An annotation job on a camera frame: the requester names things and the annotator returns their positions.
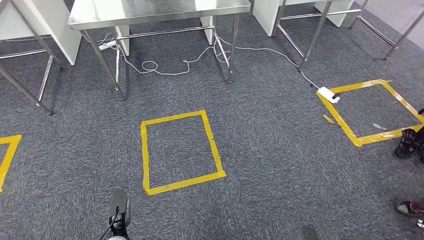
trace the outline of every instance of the metal rod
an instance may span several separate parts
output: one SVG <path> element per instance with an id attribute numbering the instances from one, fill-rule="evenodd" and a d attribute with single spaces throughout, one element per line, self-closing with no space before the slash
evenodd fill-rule
<path id="1" fill-rule="evenodd" d="M 308 61 L 308 57 L 311 54 L 315 43 L 317 42 L 318 36 L 320 35 L 321 29 L 323 28 L 324 22 L 326 21 L 327 13 L 329 12 L 329 9 L 332 3 L 333 3 L 333 0 L 327 0 L 327 4 L 325 5 L 324 10 L 322 11 L 322 16 L 319 19 L 318 27 L 316 28 L 315 33 L 313 34 L 312 40 L 310 41 L 306 54 L 302 60 L 302 63 L 299 66 L 299 71 L 303 71 L 303 66 Z"/>
<path id="2" fill-rule="evenodd" d="M 388 38 L 386 35 L 384 35 L 381 31 L 379 31 L 377 28 L 375 28 L 371 23 L 369 23 L 365 18 L 362 16 L 357 17 L 359 20 L 361 20 L 368 28 L 370 28 L 374 33 L 376 33 L 380 38 L 382 38 L 386 43 L 394 47 L 396 44 Z"/>
<path id="3" fill-rule="evenodd" d="M 33 54 L 40 54 L 40 53 L 45 53 L 45 52 L 46 52 L 45 49 L 24 51 L 24 52 L 18 52 L 18 53 L 12 53 L 12 54 L 7 54 L 7 55 L 2 55 L 2 56 L 0 56 L 0 59 L 11 59 L 11 58 L 16 58 L 16 57 L 21 57 L 21 56 L 27 56 L 27 55 L 33 55 Z"/>
<path id="4" fill-rule="evenodd" d="M 275 36 L 276 35 L 277 26 L 280 25 L 280 20 L 281 20 L 281 18 L 283 16 L 283 12 L 284 12 L 284 9 L 286 8 L 286 4 L 287 4 L 287 0 L 283 0 L 282 1 L 282 5 L 281 5 L 281 7 L 278 10 L 277 18 L 275 19 L 274 29 L 272 30 L 272 36 Z"/>
<path id="5" fill-rule="evenodd" d="M 61 66 L 61 62 L 59 61 L 59 59 L 55 56 L 55 54 L 52 52 L 52 50 L 50 50 L 50 48 L 47 46 L 46 42 L 41 38 L 41 36 L 34 30 L 31 23 L 25 18 L 24 14 L 22 14 L 21 10 L 19 10 L 19 8 L 15 5 L 14 1 L 11 1 L 10 3 L 14 7 L 14 9 L 17 11 L 17 13 L 20 15 L 20 17 L 22 18 L 22 20 L 26 24 L 26 26 L 29 28 L 29 30 L 31 30 L 32 34 L 37 39 L 38 43 L 47 51 L 47 53 L 50 56 L 53 56 L 53 58 L 56 60 L 56 62 Z"/>
<path id="6" fill-rule="evenodd" d="M 116 83 L 119 85 L 120 82 L 120 77 L 119 77 L 119 63 L 120 63 L 120 56 L 121 56 L 121 52 L 120 52 L 120 48 L 119 46 L 117 46 L 116 48 L 116 74 L 115 74 L 115 79 L 116 79 Z"/>
<path id="7" fill-rule="evenodd" d="M 397 41 L 397 43 L 393 46 L 393 48 L 387 53 L 387 55 L 384 57 L 384 59 L 390 58 L 392 53 L 398 49 L 399 45 L 402 44 L 402 42 L 408 37 L 408 35 L 412 32 L 412 30 L 418 25 L 418 23 L 424 18 L 424 10 L 422 11 L 421 15 L 412 23 L 412 25 L 406 30 L 405 34 L 402 35 Z"/>
<path id="8" fill-rule="evenodd" d="M 294 47 L 294 49 L 296 49 L 297 53 L 304 58 L 305 55 L 302 52 L 302 50 L 296 45 L 296 43 L 293 41 L 293 39 L 290 37 L 290 35 L 286 32 L 286 30 L 284 30 L 284 28 L 278 24 L 277 27 L 281 30 L 282 34 L 284 35 L 284 37 L 291 43 L 291 45 Z"/>
<path id="9" fill-rule="evenodd" d="M 358 12 L 358 14 L 357 14 L 357 15 L 356 15 L 356 17 L 355 17 L 355 20 L 353 20 L 352 25 L 350 25 L 349 29 L 353 29 L 353 28 L 354 28 L 354 25 L 355 25 L 355 23 L 357 22 L 358 17 L 361 15 L 362 10 L 364 10 L 365 5 L 367 5 L 367 3 L 368 3 L 368 0 L 365 0 L 365 2 L 362 4 L 362 6 L 360 6 L 360 10 L 361 10 L 361 11 L 360 11 L 360 12 Z"/>
<path id="10" fill-rule="evenodd" d="M 117 39 L 118 40 L 135 39 L 135 38 L 142 38 L 142 37 L 149 37 L 149 36 L 156 36 L 156 35 L 184 33 L 184 32 L 207 30 L 207 29 L 214 29 L 214 28 L 215 28 L 214 25 L 213 26 L 189 27 L 189 28 L 173 30 L 173 31 L 155 31 L 155 32 L 148 32 L 148 33 L 132 34 L 132 35 L 128 35 L 128 36 L 120 36 Z"/>
<path id="11" fill-rule="evenodd" d="M 223 45 L 221 44 L 221 41 L 220 41 L 220 39 L 218 38 L 218 35 L 215 33 L 215 39 L 216 39 L 216 41 L 218 42 L 218 46 L 219 46 L 219 49 L 221 49 L 221 52 L 222 52 L 222 55 L 223 55 L 223 57 L 224 57 L 224 60 L 225 60 L 225 63 L 226 63 L 226 67 L 228 68 L 228 69 L 230 69 L 230 63 L 228 62 L 228 58 L 227 58 L 227 55 L 226 55 L 226 53 L 225 53 L 225 51 L 224 51 L 224 48 L 223 48 Z"/>
<path id="12" fill-rule="evenodd" d="M 115 43 L 116 43 L 116 74 L 115 74 L 115 80 L 116 80 L 116 83 L 119 85 L 119 83 L 120 83 L 119 63 L 120 63 L 120 56 L 121 56 L 121 53 L 120 53 L 121 41 L 118 40 L 118 35 L 117 35 L 115 27 L 112 27 L 112 35 L 113 35 L 113 39 L 115 39 Z"/>
<path id="13" fill-rule="evenodd" d="M 90 41 L 90 44 L 93 47 L 94 52 L 95 52 L 95 54 L 98 57 L 98 60 L 100 61 L 101 65 L 103 66 L 104 70 L 106 71 L 107 77 L 109 78 L 110 83 L 112 83 L 112 86 L 113 86 L 114 90 L 119 95 L 119 97 L 120 97 L 121 100 L 125 100 L 125 95 L 122 93 L 121 88 L 119 87 L 119 85 L 115 81 L 115 77 L 112 74 L 111 70 L 109 69 L 109 66 L 106 63 L 106 60 L 103 57 L 102 51 L 100 51 L 99 46 L 97 46 L 97 43 L 94 40 L 94 38 L 92 37 L 92 35 L 90 34 L 90 31 L 89 30 L 84 30 L 84 32 L 86 34 L 86 37 Z"/>
<path id="14" fill-rule="evenodd" d="M 228 83 L 233 81 L 233 72 L 234 72 L 234 59 L 236 53 L 236 44 L 237 44 L 237 35 L 239 33 L 239 21 L 240 14 L 236 13 L 234 15 L 234 26 L 232 29 L 232 42 L 231 42 L 231 56 L 229 58 L 229 67 L 228 67 Z"/>
<path id="15" fill-rule="evenodd" d="M 10 73 L 8 73 L 3 66 L 0 64 L 0 74 L 2 74 L 11 84 L 13 84 L 19 91 L 21 91 L 31 102 L 35 103 L 38 107 L 47 113 L 47 115 L 52 115 L 52 111 L 48 109 L 44 104 L 36 99 L 30 91 L 28 91 L 20 82 L 18 82 Z"/>
<path id="16" fill-rule="evenodd" d="M 339 15 L 339 14 L 351 14 L 351 13 L 358 13 L 361 12 L 361 9 L 352 9 L 352 10 L 346 10 L 346 11 L 334 11 L 327 13 L 327 16 L 330 15 Z M 282 17 L 281 20 L 291 20 L 291 19 L 304 19 L 304 18 L 312 18 L 312 17 L 319 17 L 322 16 L 322 13 L 312 13 L 312 14 L 304 14 L 304 15 L 296 15 L 296 16 L 285 16 Z"/>
<path id="17" fill-rule="evenodd" d="M 52 68 L 53 56 L 48 58 L 47 66 L 45 67 L 44 76 L 41 81 L 40 91 L 38 92 L 38 101 L 41 102 L 44 94 L 44 89 L 46 88 L 47 79 L 49 78 L 50 68 Z"/>

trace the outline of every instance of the white power adapter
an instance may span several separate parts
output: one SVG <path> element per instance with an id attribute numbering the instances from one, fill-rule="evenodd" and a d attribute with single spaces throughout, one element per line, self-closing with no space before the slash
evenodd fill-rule
<path id="1" fill-rule="evenodd" d="M 103 51 L 105 49 L 115 46 L 116 44 L 116 41 L 110 41 L 108 43 L 103 43 L 102 45 L 98 46 L 98 49 L 100 49 L 100 51 Z"/>
<path id="2" fill-rule="evenodd" d="M 317 92 L 332 104 L 336 104 L 340 100 L 339 96 L 336 96 L 332 91 L 330 91 L 330 89 L 326 88 L 325 86 L 318 88 Z"/>

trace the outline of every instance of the plug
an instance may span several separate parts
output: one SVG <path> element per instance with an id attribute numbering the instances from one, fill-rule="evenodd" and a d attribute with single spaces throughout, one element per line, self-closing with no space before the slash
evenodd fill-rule
<path id="1" fill-rule="evenodd" d="M 317 92 L 332 104 L 336 104 L 340 100 L 339 93 L 334 94 L 330 89 L 326 88 L 325 86 L 319 88 Z"/>

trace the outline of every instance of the yellow tape square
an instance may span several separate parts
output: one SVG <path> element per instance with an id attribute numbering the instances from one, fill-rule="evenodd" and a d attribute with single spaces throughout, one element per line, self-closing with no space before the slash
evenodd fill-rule
<path id="1" fill-rule="evenodd" d="M 346 86 L 339 86 L 330 89 L 333 93 L 342 93 L 347 91 L 352 91 L 356 89 L 362 89 L 371 87 L 374 85 L 382 85 L 390 94 L 392 94 L 406 109 L 408 109 L 412 115 L 414 115 L 421 123 L 424 124 L 424 117 L 419 115 L 417 110 L 415 110 L 414 107 L 412 107 L 403 97 L 401 97 L 390 85 L 389 82 L 382 79 L 377 80 L 371 80 L 371 81 L 365 81 L 365 82 L 359 82 L 354 83 Z M 414 126 L 408 126 L 403 127 L 400 129 L 392 130 L 392 131 L 386 131 L 381 132 L 373 135 L 368 136 L 362 136 L 362 137 L 356 137 L 351 130 L 351 128 L 346 124 L 346 122 L 343 120 L 343 118 L 340 116 L 339 112 L 334 108 L 334 106 L 327 100 L 325 97 L 321 96 L 318 92 L 316 93 L 321 99 L 322 103 L 327 107 L 327 109 L 330 111 L 331 115 L 334 117 L 334 119 L 338 122 L 338 124 L 341 126 L 341 129 L 346 133 L 346 135 L 349 137 L 349 139 L 352 141 L 352 143 L 356 147 L 361 147 L 364 144 L 371 144 L 376 143 L 384 140 L 389 140 L 393 138 L 398 138 L 402 136 L 402 131 L 405 129 L 414 129 L 416 132 L 420 130 L 424 125 L 414 125 Z"/>
<path id="2" fill-rule="evenodd" d="M 147 147 L 147 125 L 152 124 L 158 124 L 158 123 L 164 123 L 172 120 L 178 120 L 183 118 L 189 118 L 189 117 L 195 117 L 195 116 L 201 116 L 201 119 L 203 121 L 204 130 L 206 132 L 207 139 L 209 141 L 210 149 L 212 151 L 213 160 L 215 162 L 216 170 L 217 172 L 194 177 L 191 179 L 178 181 L 170 184 L 166 184 L 163 186 L 157 186 L 154 188 L 150 188 L 150 179 L 149 179 L 149 152 Z M 142 161 L 143 161 L 143 188 L 146 191 L 148 195 L 155 195 L 164 193 L 167 191 L 175 190 L 184 188 L 187 186 L 195 185 L 204 183 L 207 181 L 211 181 L 214 179 L 222 178 L 226 176 L 226 173 L 223 170 L 223 166 L 221 164 L 220 155 L 218 153 L 217 146 L 215 144 L 214 136 L 211 131 L 211 126 L 209 125 L 208 116 L 206 115 L 205 110 L 200 111 L 193 111 L 183 114 L 177 114 L 173 116 L 166 116 L 166 117 L 160 117 L 156 119 L 146 120 L 142 121 L 140 124 L 140 130 L 141 130 L 141 149 L 142 149 Z"/>
<path id="3" fill-rule="evenodd" d="M 22 135 L 0 137 L 0 144 L 9 144 L 9 147 L 7 148 L 6 154 L 4 155 L 0 165 L 0 193 L 2 192 L 6 174 L 8 173 L 9 166 L 11 165 L 12 158 L 15 154 L 21 137 Z"/>

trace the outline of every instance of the table top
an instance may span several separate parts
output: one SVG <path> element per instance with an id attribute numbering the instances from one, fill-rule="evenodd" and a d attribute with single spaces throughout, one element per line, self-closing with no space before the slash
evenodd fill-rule
<path id="1" fill-rule="evenodd" d="M 87 30 L 239 14 L 250 8 L 249 0 L 75 0 L 68 25 Z"/>
<path id="2" fill-rule="evenodd" d="M 0 0 L 0 14 L 2 14 L 3 10 L 6 8 L 8 3 L 10 3 L 11 0 Z"/>

